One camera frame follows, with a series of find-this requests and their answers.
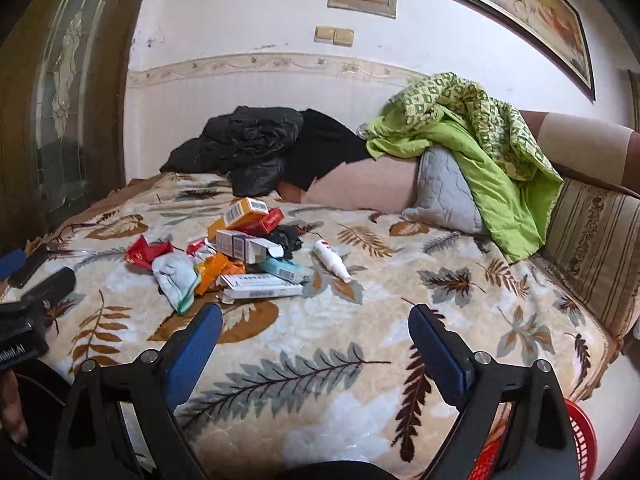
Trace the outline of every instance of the white floor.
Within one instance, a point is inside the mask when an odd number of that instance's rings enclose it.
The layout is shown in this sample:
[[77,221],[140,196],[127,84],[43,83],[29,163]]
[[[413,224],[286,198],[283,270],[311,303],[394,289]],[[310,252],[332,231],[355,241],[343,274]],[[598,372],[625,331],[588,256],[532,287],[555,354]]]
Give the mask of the white floor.
[[609,365],[602,385],[580,406],[591,419],[598,442],[598,478],[626,440],[640,415],[640,342]]

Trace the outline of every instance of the blue gripper pad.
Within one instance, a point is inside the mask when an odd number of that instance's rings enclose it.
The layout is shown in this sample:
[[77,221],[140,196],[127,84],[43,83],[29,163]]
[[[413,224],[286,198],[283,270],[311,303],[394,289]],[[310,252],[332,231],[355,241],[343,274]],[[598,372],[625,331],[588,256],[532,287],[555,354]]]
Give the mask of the blue gripper pad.
[[222,311],[216,304],[203,305],[191,323],[198,320],[200,322],[196,329],[184,343],[182,351],[165,376],[166,405],[172,413],[176,406],[189,400],[222,332]]
[[[409,334],[442,399],[461,412],[466,405],[466,391],[470,384],[467,384],[464,370],[421,311],[421,307],[428,308],[426,305],[417,305],[409,313]],[[435,316],[431,317],[434,322],[440,323]]]
[[0,282],[11,276],[16,270],[23,268],[26,262],[27,255],[20,249],[0,258]]

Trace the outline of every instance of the wallpaper border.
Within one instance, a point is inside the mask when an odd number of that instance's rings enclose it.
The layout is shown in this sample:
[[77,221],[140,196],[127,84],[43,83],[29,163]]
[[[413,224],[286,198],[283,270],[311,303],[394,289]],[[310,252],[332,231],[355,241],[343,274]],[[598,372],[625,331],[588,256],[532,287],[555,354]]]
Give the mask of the wallpaper border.
[[424,74],[414,70],[355,57],[270,52],[189,59],[144,72],[130,71],[127,74],[127,87],[146,88],[176,80],[248,72],[305,73],[363,82],[384,82],[402,88],[424,77]]

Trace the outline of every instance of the gray pillow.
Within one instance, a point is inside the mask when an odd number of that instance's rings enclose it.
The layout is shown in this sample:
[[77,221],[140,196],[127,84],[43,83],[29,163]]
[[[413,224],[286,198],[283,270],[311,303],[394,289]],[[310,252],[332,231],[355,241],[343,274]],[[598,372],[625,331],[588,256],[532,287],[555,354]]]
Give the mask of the gray pillow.
[[472,235],[488,234],[465,177],[447,148],[434,144],[425,150],[417,187],[418,200],[402,212],[403,219]]

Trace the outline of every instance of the yellowed switch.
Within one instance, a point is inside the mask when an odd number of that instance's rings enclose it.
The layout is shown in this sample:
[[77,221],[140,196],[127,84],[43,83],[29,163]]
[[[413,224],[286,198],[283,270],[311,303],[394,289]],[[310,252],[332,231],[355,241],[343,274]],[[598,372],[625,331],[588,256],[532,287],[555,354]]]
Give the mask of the yellowed switch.
[[334,42],[333,27],[316,27],[316,36],[314,41],[316,43],[333,43]]
[[353,46],[353,31],[350,28],[336,28],[334,31],[334,44]]

